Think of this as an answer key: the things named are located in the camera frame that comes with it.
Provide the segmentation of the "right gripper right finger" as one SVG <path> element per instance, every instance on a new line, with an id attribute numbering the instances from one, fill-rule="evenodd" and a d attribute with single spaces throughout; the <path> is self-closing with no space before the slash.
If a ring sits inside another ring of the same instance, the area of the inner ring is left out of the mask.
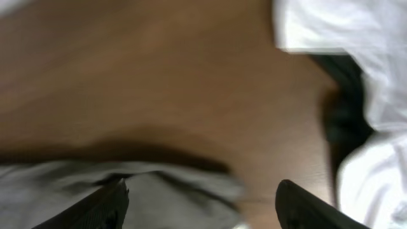
<path id="1" fill-rule="evenodd" d="M 368 229 L 288 179 L 278 185 L 275 210 L 282 229 Z"/>

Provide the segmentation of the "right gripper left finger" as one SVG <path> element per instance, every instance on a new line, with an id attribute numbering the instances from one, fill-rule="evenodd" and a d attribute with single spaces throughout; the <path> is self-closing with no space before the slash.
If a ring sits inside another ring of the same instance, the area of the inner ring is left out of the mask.
<path id="1" fill-rule="evenodd" d="M 122 229 L 128 205 L 125 180 L 115 180 L 33 229 Z"/>

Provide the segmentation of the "grey-green shorts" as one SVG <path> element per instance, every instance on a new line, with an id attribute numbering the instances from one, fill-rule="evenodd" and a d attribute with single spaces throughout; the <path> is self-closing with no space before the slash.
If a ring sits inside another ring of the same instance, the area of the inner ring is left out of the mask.
<path id="1" fill-rule="evenodd" d="M 1 227 L 33 228 L 121 180 L 124 228 L 246 228 L 241 184 L 224 172 L 146 162 L 20 163 L 1 167 Z"/>

